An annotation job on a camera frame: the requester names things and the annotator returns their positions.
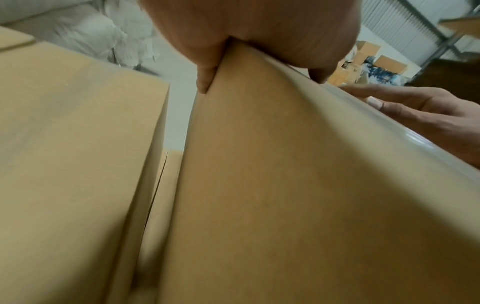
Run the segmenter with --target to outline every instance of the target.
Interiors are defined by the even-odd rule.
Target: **white fingernail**
[[[369,104],[370,106],[374,107],[377,110],[380,110],[384,106],[384,103],[381,100],[379,100],[379,99],[377,99],[373,96],[368,97],[366,99],[366,103]]]

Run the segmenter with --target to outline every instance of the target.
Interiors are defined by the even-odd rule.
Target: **human hand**
[[[354,46],[361,0],[141,0],[167,40],[198,66],[206,93],[229,37],[324,82]]]
[[[340,88],[480,169],[480,105],[439,88]]]

